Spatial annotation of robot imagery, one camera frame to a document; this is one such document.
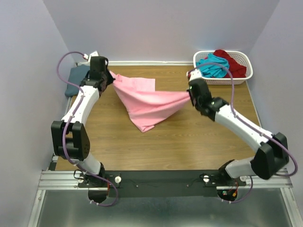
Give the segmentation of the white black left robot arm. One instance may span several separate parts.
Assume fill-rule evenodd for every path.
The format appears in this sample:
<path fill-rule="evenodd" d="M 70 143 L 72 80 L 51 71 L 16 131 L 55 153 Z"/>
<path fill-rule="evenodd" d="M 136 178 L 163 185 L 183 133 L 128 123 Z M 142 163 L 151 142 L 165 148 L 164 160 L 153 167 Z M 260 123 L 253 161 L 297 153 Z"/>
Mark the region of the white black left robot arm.
<path fill-rule="evenodd" d="M 60 156 L 85 175 L 89 182 L 99 187 L 104 182 L 113 186 L 105 177 L 105 169 L 90 153 L 90 140 L 85 124 L 94 104 L 98 101 L 107 86 L 114 82 L 108 69 L 108 59 L 102 56 L 83 54 L 89 64 L 89 70 L 80 84 L 63 80 L 68 85 L 78 89 L 76 100 L 60 121 L 53 121 L 51 133 L 54 153 Z"/>

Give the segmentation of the pink t shirt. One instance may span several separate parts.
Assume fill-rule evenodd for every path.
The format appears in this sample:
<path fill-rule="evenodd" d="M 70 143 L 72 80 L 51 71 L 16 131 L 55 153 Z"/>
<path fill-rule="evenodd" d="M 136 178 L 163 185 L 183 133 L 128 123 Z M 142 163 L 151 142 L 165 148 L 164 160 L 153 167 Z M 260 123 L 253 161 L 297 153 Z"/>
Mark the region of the pink t shirt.
<path fill-rule="evenodd" d="M 110 72 L 113 87 L 125 106 L 131 122 L 147 132 L 166 120 L 190 101 L 186 91 L 157 91 L 155 79 L 129 78 Z"/>

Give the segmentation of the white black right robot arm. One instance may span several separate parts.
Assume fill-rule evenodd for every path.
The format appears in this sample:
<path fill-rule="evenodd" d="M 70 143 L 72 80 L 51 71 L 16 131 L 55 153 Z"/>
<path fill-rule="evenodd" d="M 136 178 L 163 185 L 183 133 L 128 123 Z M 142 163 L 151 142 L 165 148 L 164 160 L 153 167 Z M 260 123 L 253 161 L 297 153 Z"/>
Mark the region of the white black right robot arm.
<path fill-rule="evenodd" d="M 237 135 L 255 153 L 253 157 L 232 159 L 222 165 L 217 174 L 218 181 L 229 185 L 241 176 L 258 176 L 268 180 L 289 163 L 286 136 L 258 127 L 235 111 L 231 104 L 221 97 L 213 97 L 206 82 L 194 79 L 189 82 L 188 93 L 192 105 L 201 115 L 221 124 Z"/>

